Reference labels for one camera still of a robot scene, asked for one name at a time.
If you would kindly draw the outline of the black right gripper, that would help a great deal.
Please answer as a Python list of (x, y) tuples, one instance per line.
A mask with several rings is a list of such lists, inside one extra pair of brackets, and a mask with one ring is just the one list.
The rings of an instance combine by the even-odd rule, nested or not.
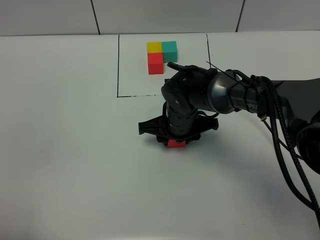
[(188, 114), (182, 114), (164, 104), (162, 115), (138, 124), (139, 134), (151, 134), (156, 136), (159, 143), (167, 147), (168, 140), (186, 141), (186, 145), (192, 141), (198, 141), (201, 134), (209, 130), (217, 130), (219, 127), (218, 114), (207, 115), (204, 111), (194, 109)]

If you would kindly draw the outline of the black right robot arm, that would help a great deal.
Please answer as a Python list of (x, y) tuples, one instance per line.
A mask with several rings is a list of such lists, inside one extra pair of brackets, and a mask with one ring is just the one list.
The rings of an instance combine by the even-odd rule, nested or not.
[[(165, 80), (162, 115), (138, 125), (140, 134), (151, 134), (165, 145), (169, 140), (189, 143), (201, 133), (216, 130), (215, 114), (246, 110), (260, 119), (270, 116), (268, 86), (262, 76), (247, 77), (238, 70), (218, 71), (169, 62), (176, 74)], [(289, 138), (304, 162), (320, 170), (320, 81), (274, 80)]]

